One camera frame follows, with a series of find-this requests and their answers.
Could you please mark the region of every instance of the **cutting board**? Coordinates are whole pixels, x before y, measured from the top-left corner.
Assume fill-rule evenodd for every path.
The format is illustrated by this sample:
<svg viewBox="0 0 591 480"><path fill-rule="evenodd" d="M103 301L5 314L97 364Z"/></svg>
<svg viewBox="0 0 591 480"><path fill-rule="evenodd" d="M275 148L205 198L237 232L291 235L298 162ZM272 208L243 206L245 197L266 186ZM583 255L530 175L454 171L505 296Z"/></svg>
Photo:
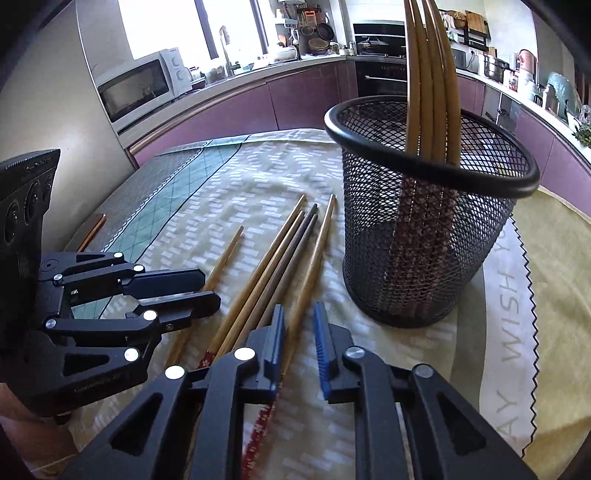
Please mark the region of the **cutting board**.
<svg viewBox="0 0 591 480"><path fill-rule="evenodd" d="M486 34L486 26L484 25L484 17L481 14L476 14L466 10L466 21L470 30L476 30L482 34Z"/></svg>

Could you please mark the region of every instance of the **wooden chopstick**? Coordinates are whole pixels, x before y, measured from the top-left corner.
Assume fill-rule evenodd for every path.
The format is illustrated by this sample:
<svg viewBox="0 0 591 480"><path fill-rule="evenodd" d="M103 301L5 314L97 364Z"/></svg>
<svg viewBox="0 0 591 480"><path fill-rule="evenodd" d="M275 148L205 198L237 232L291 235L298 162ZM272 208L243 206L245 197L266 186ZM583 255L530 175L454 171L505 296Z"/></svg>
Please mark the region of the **wooden chopstick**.
<svg viewBox="0 0 591 480"><path fill-rule="evenodd" d="M205 285L202 288L203 291L214 290L216 288L219 278L222 275L222 270L226 267L228 261L230 260L230 257L232 256L232 253L236 249L236 245L240 240L240 236L242 235L243 230L244 227L241 225L238 231L234 234L234 237L232 237L232 240L230 240L230 243L224 250L224 253L222 253L222 256L217 261L216 266L213 268L212 272L207 277ZM187 348L189 339L191 338L194 331L195 325L191 325L190 328L186 328L177 333L177 336L174 339L174 343L170 351L168 352L168 357L166 359L167 367L169 367L170 365L176 365L181 361L184 351Z"/></svg>
<svg viewBox="0 0 591 480"><path fill-rule="evenodd" d="M407 45L407 134L406 151L411 155L418 154L418 136L421 125L421 64L418 59L417 32L414 28L413 11L410 0L404 0L406 15L406 45Z"/></svg>
<svg viewBox="0 0 591 480"><path fill-rule="evenodd" d="M420 155L431 160L433 148L433 77L431 76L431 57L427 44L427 33L423 27L421 11L418 9L417 0L410 0L411 12L413 13L414 28L417 33L418 61L420 62L421 79L421 142Z"/></svg>
<svg viewBox="0 0 591 480"><path fill-rule="evenodd" d="M244 306L242 307L242 310L240 311L240 313L236 317L236 321L234 322L234 324L230 328L230 331L226 335L226 338L224 339L224 341L220 345L220 348L218 349L218 351L216 353L214 361L223 357L224 355L226 355L226 353L232 351L232 348L234 347L234 343L236 343L236 339L238 338L238 336L240 335L240 332L244 328L245 323L248 320L248 317L252 312L252 309L255 307L257 301L259 300L259 298L261 297L261 294L263 293L263 290L265 290L265 287L269 283L269 279L271 278L271 276L273 275L273 272L277 268L277 265L279 264L281 257L283 257L283 254L287 250L287 247L289 246L291 239L296 234L297 229L299 228L303 219L304 219L304 212L300 211L300 213L295 218L294 223L292 223L286 236L281 241L279 248L276 250L275 254L271 258L271 261L267 265L265 271L261 275L261 278L259 278L259 280L256 282L256 285L253 288L250 296L248 297Z"/></svg>
<svg viewBox="0 0 591 480"><path fill-rule="evenodd" d="M265 309L268 306L272 306L273 308L275 307L275 304L271 305L270 303L271 298L274 295L275 290L277 289L277 285L283 278L285 271L291 259L293 258L297 247L302 243L302 238L306 233L307 227L310 224L312 218L316 214L317 209L318 206L314 204L308 212L308 214L306 215L306 218L304 218L304 221L298 227L295 236L291 239L291 242L287 247L286 252L281 257L281 260L279 261L277 268L273 272L271 279L265 286L265 290L263 290L260 298L257 300L256 305L251 311L251 314L248 316L248 320L244 324L244 327L242 327L242 331L240 332L240 335L238 335L238 338L234 343L234 348L240 347L246 341L246 338L248 337L248 334L251 332L251 330L258 326L259 320L261 320L261 316Z"/></svg>
<svg viewBox="0 0 591 480"><path fill-rule="evenodd" d="M308 266L308 270L306 271L304 283L302 284L300 290L300 295L295 301L295 306L293 307L293 310L290 312L289 315L289 323L287 325L287 337L285 339L285 354L281 370L283 375L285 375L285 373L289 369L289 366L291 364L291 361L297 348L297 341L300 334L301 322L304 318L306 308L308 308L308 304L310 303L312 291L314 289L314 285L316 284L316 278L318 277L318 272L320 271L320 265L322 263L322 256L324 253L324 246L326 245L326 239L328 238L330 229L330 219L332 217L332 212L335 208L335 204L336 196L335 194L331 194L328 205L326 206L326 213L324 214L322 225L320 226L320 232L318 234L318 238L316 239L316 244L314 245L312 258L310 259L310 264Z"/></svg>
<svg viewBox="0 0 591 480"><path fill-rule="evenodd" d="M443 19L434 0L427 0L428 10L434 20L439 49L443 61L443 80L446 90L447 111L447 163L458 166L462 151L462 115L460 111L460 96L457 87L456 65L453 61L452 46L449 44Z"/></svg>
<svg viewBox="0 0 591 480"><path fill-rule="evenodd" d="M335 203L336 197L334 195L331 195L328 205L326 206L326 213L324 214L324 219L322 220L320 233L318 234L318 238L316 239L316 243L314 244L314 250L312 252L312 257L310 259L308 270L306 271L304 283L300 290L300 295L296 300L293 312L291 312L290 314L290 321L287 328L287 340L285 341L285 353L283 355L283 363L281 367L282 378L285 377L285 373L289 369L291 361L293 360L293 355L296 351L298 331L301 326L301 320L304 316L304 312L306 311L306 308L310 301L312 290L314 289L314 284L316 283L316 277L318 276L320 264L322 262L324 246L326 245L326 239L329 233L330 218L332 217L332 212L335 207ZM275 400L275 402L273 402L272 405L263 405L259 410L254 424L255 427L253 428L251 438L248 441L248 444L246 445L245 453L242 457L242 480L248 480L250 478L252 470L254 469L256 459L261 450L262 440L265 437L265 433L269 425L269 420L273 414L273 411L275 410L275 405L277 405L277 400Z"/></svg>
<svg viewBox="0 0 591 480"><path fill-rule="evenodd" d="M304 233L304 237L302 238L300 244L295 249L295 253L293 254L293 257L291 257L290 263L289 263L289 265L287 265L287 269L285 270L284 275L281 277L281 280L279 281L279 285L277 285L277 288L275 289L273 296L271 297L271 300L267 304L267 308L265 309L265 312L262 314L261 320L259 320L259 323L256 326L256 328L265 327L265 326L271 324L271 320L273 318L273 310L275 309L275 305L278 303L281 303L281 299L283 298L283 295L285 294L285 291L287 290L287 287L289 286L293 275L296 273L296 270L300 266L301 256L303 255L304 251L306 250L308 240L310 239L310 236L312 235L312 230L314 230L314 225L316 224L317 220L318 220L318 215L314 215L310 221L310 224L306 228L306 231Z"/></svg>
<svg viewBox="0 0 591 480"><path fill-rule="evenodd" d="M427 41L431 60L431 76L433 78L433 147L431 160L437 163L445 162L447 140L447 108L446 90L443 80L443 59L439 49L439 39L427 1L422 0L427 25Z"/></svg>
<svg viewBox="0 0 591 480"><path fill-rule="evenodd" d="M305 201L306 201L306 195L302 195L300 197L300 199L298 200L298 202L295 204L293 210L290 212L289 216L287 217L287 220L285 221L285 223L283 224L283 226L281 227L281 229L277 233L277 236L275 237L275 239L271 243L269 250L267 251L267 253L265 253L265 255L263 256L263 258L261 259L259 264L256 266L255 271L252 273L251 277L248 279L248 282L246 283L246 285L244 286L242 291L234 299L234 301L232 302L232 305L230 305L230 310L228 310L228 313L226 314L226 317L224 318L222 324L220 325L220 328L218 329L217 333L215 334L212 341L210 342L209 347L208 347L207 351L205 352L204 358L211 356L211 355L213 355L213 357L215 357L217 355L217 352L219 351L219 348L222 346L223 341L225 340L226 336L228 335L230 328L232 328L232 325L234 324L234 321L236 320L236 318L238 317L238 314L242 310L242 307L244 306L248 297L252 293L252 290L256 286L256 283L258 282L259 278L261 278L261 275L263 274L265 268L267 267L267 265L271 261L271 258L273 257L273 255L275 254L275 251L279 247L279 244L281 243L281 241L283 240L283 238L287 234L287 231L291 227L291 224L296 219L298 212L300 211L300 209Z"/></svg>

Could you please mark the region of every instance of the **black device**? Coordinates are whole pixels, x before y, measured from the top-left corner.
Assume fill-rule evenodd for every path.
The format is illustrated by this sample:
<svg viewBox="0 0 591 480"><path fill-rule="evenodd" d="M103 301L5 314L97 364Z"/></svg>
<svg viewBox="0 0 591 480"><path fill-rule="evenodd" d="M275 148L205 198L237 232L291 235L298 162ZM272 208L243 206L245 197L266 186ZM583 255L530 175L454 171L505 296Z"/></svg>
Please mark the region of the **black device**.
<svg viewBox="0 0 591 480"><path fill-rule="evenodd" d="M41 223L49 208L59 150L0 162L0 352L22 335L41 261Z"/></svg>
<svg viewBox="0 0 591 480"><path fill-rule="evenodd" d="M373 57L360 57L355 61L355 72L360 97L407 94L407 65L404 59L375 61Z"/></svg>
<svg viewBox="0 0 591 480"><path fill-rule="evenodd" d="M121 253L41 258L59 156L46 150L0 163L0 381L41 417L146 381L162 334L220 306L217 294L199 292L205 274L197 268L146 272ZM117 294L140 300L126 318L74 318L72 307ZM163 299L142 301L155 297Z"/></svg>
<svg viewBox="0 0 591 480"><path fill-rule="evenodd" d="M200 410L189 480L240 478L246 404L270 404L281 380L283 307L242 348L192 372L168 367L84 451L60 480L181 480Z"/></svg>
<svg viewBox="0 0 591 480"><path fill-rule="evenodd" d="M537 478L430 365L387 365L330 324L322 302L314 305L314 335L324 399L355 405L357 480L409 478L402 425L416 480Z"/></svg>

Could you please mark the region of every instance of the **cabinet handle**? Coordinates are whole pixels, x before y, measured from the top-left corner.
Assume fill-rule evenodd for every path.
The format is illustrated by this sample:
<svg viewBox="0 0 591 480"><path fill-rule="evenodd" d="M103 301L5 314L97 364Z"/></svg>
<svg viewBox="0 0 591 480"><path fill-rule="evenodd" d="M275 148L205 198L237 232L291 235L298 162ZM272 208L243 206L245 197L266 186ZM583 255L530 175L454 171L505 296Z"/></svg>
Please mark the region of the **cabinet handle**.
<svg viewBox="0 0 591 480"><path fill-rule="evenodd" d="M381 77L370 77L369 75L365 76L366 80L386 80L387 82L402 82L402 83L406 83L406 80L398 80L398 79L384 79Z"/></svg>

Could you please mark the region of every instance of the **wall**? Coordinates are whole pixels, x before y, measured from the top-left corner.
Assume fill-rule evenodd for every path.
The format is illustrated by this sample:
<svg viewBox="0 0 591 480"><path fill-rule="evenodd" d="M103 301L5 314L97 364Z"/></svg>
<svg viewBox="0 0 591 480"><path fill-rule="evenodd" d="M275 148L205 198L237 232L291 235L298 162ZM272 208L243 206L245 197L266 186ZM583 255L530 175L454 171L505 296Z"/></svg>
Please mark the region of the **wall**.
<svg viewBox="0 0 591 480"><path fill-rule="evenodd" d="M489 45L497 56L509 61L511 53L529 50L538 56L532 12L521 0L484 0L486 20L491 31Z"/></svg>
<svg viewBox="0 0 591 480"><path fill-rule="evenodd" d="M80 36L94 78L133 60L118 0L76 0Z"/></svg>
<svg viewBox="0 0 591 480"><path fill-rule="evenodd" d="M533 16L535 36L538 40L538 83L546 85L551 72L564 72L562 42L546 22L535 13Z"/></svg>
<svg viewBox="0 0 591 480"><path fill-rule="evenodd" d="M61 160L44 252L62 249L134 171L92 82L75 2L37 34L0 92L0 158L46 148L60 148Z"/></svg>
<svg viewBox="0 0 591 480"><path fill-rule="evenodd" d="M345 0L351 23L362 20L404 20L403 0ZM469 10L485 15L483 0L436 0L443 10Z"/></svg>
<svg viewBox="0 0 591 480"><path fill-rule="evenodd" d="M576 85L576 82L574 81L574 58L565 44L562 44L562 65L564 70L562 75L564 75L572 85Z"/></svg>

